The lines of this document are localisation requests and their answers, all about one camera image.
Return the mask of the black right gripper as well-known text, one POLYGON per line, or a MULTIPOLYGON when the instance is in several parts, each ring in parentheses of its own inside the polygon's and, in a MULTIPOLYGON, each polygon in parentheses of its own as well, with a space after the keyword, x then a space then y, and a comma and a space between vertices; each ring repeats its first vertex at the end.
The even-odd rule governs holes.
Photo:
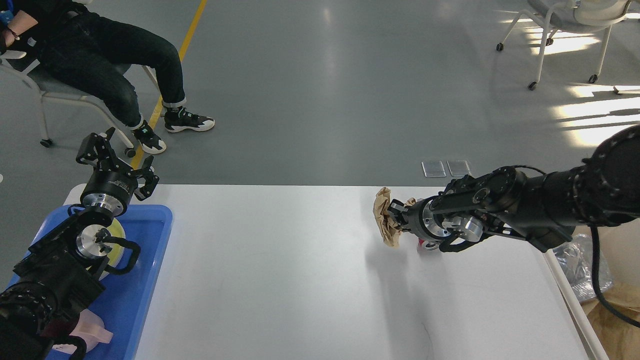
POLYGON ((420 199, 411 205, 393 199, 388 206, 388 216, 393 219, 406 219, 407 228, 393 220, 387 222, 387 230, 391 237, 400 237, 410 232, 423 243, 441 243, 453 238, 453 233, 442 228, 434 218, 430 205, 434 197, 420 199))

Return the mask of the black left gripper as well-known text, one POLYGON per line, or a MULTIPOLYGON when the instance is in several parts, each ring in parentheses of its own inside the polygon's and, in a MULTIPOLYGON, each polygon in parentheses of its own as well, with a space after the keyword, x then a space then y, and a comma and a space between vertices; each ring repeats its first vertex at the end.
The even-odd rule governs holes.
POLYGON ((115 155, 110 139, 115 128, 104 133, 92 132, 80 145, 75 157, 78 164, 93 167, 80 196, 84 207, 104 207, 108 210, 126 210, 134 194, 138 201, 150 198, 159 183, 159 176, 153 168, 154 156, 144 158, 142 167, 131 171, 131 176, 123 172, 123 161, 115 155))

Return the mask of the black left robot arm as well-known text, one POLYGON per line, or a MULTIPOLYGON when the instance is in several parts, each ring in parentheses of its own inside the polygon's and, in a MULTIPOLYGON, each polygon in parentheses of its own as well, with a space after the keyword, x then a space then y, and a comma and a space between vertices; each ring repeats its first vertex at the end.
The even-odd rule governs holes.
POLYGON ((86 356, 87 342, 73 335, 83 310, 105 291, 102 273, 132 271, 141 253, 139 244, 110 235, 107 228, 125 214, 132 197, 140 201, 159 182, 148 156, 140 169, 119 158, 105 133, 83 139, 76 160, 93 167, 76 212, 28 249, 14 266, 18 281, 1 294, 0 328, 3 360, 43 360, 57 345, 75 347, 71 360, 86 356))

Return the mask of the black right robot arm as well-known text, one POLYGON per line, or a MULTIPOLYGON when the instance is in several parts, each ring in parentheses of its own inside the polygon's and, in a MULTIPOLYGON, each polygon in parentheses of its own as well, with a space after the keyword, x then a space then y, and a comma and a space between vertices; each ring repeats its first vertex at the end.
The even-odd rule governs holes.
POLYGON ((393 199, 382 212, 400 232, 444 253, 464 251, 492 236, 523 240, 545 253, 570 242, 577 226, 587 226, 596 298, 615 317, 638 327, 602 294, 598 230, 639 218, 639 133, 638 125, 615 133, 571 170, 528 177, 523 165, 503 166, 481 177, 452 180, 413 204, 393 199))

